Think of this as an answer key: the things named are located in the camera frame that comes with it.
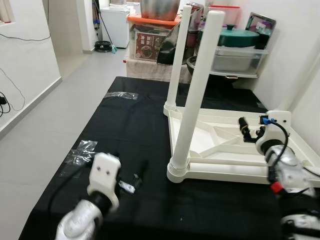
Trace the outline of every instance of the pot lid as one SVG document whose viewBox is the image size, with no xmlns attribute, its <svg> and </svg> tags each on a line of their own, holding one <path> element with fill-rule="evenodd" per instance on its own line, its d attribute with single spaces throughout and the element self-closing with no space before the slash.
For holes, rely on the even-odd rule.
<svg viewBox="0 0 320 240">
<path fill-rule="evenodd" d="M 226 28 L 221 30 L 218 46 L 244 48 L 255 46 L 258 43 L 259 33 L 237 29 L 234 26 L 227 24 Z"/>
</svg>

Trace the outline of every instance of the baseboard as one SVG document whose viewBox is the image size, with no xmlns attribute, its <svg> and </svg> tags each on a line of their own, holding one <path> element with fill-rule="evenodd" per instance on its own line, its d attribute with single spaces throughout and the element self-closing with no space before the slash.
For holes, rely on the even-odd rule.
<svg viewBox="0 0 320 240">
<path fill-rule="evenodd" d="M 0 139 L 2 139 L 11 129 L 14 128 L 32 109 L 35 108 L 46 96 L 49 95 L 60 83 L 62 82 L 62 77 L 55 80 L 50 86 L 48 86 L 44 91 L 42 91 L 38 96 L 36 96 L 33 101 L 25 106 L 17 115 L 9 120 L 9 122 L 0 128 Z"/>
<path fill-rule="evenodd" d="M 92 54 L 95 51 L 95 48 L 92 48 L 91 50 L 82 50 L 84 54 Z"/>
</svg>

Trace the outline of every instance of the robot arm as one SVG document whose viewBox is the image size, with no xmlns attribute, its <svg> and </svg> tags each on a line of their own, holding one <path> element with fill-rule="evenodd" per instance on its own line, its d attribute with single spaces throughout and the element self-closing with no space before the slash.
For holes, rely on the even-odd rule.
<svg viewBox="0 0 320 240">
<path fill-rule="evenodd" d="M 265 156 L 268 181 L 278 196 L 284 239 L 319 240 L 320 206 L 301 161 L 288 145 L 289 111 L 268 111 L 260 117 L 257 138 L 252 138 L 246 120 L 239 119 L 245 142 L 255 143 Z"/>
<path fill-rule="evenodd" d="M 58 225 L 56 240 L 91 240 L 103 216 L 115 211 L 119 200 L 115 194 L 118 171 L 117 157 L 111 154 L 95 155 L 89 176 L 88 200 L 81 200 L 76 208 L 63 217 Z"/>
</svg>

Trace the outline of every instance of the black table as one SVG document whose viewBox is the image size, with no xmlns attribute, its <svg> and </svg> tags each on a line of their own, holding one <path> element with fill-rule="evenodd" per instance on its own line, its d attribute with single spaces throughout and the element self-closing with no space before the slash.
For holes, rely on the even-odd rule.
<svg viewBox="0 0 320 240">
<path fill-rule="evenodd" d="M 168 119 L 163 115 L 169 84 L 117 77 L 109 92 L 137 93 L 138 98 L 102 100 L 73 148 L 81 140 L 97 141 L 95 152 L 119 153 L 121 176 L 130 182 L 144 159 L 149 161 L 144 183 L 135 195 L 120 194 L 120 207 L 109 214 L 97 239 L 154 237 L 218 240 L 276 240 L 281 238 L 279 207 L 268 185 L 166 177 L 171 157 Z M 184 106 L 189 85 L 180 84 L 176 103 Z M 265 112 L 250 90 L 207 86 L 202 108 Z M 60 168 L 32 210 L 20 236 L 48 239 L 47 205 L 64 180 Z M 50 228 L 86 196 L 90 169 L 61 190 L 52 207 Z"/>
</svg>

